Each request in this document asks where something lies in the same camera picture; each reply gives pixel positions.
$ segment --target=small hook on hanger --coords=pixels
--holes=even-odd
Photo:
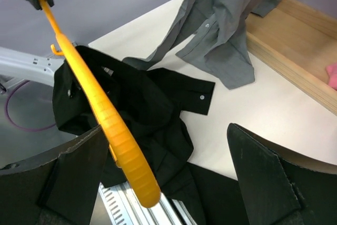
[[[51,50],[52,50],[52,52],[53,52],[54,55],[63,55],[63,52],[62,52],[62,51],[56,50],[54,44],[51,45]]]

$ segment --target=gray shirt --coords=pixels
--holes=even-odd
[[[265,16],[280,1],[184,0],[162,44],[144,60],[127,57],[123,61],[147,70],[195,33],[178,57],[218,77],[228,89],[252,83],[254,68],[247,52],[245,19],[250,12]]]

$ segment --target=white tabletop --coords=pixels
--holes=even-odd
[[[118,59],[147,57],[160,44],[182,0],[172,0],[90,44]],[[253,84],[229,91],[216,77],[167,53],[157,65],[216,83],[208,116],[183,112],[194,144],[190,162],[236,178],[226,131],[237,123],[256,134],[312,158],[337,164],[337,117],[277,72],[250,55]]]

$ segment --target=black shirt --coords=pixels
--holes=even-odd
[[[139,71],[94,49],[76,49],[135,137],[162,192],[168,198],[182,200],[199,225],[229,222],[236,212],[243,215],[239,215],[239,223],[237,216],[233,221],[248,224],[237,182],[187,162],[193,144],[180,113],[186,110],[206,115],[214,83],[163,68]],[[87,99],[66,62],[54,79],[57,127],[80,135],[96,126]],[[126,181],[110,154],[101,180],[105,187]],[[216,199],[221,196],[231,196],[232,201],[219,204]],[[219,208],[226,209],[220,217]]]

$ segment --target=pink object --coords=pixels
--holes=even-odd
[[[328,85],[337,90],[337,63],[327,66],[326,71],[329,75]]]

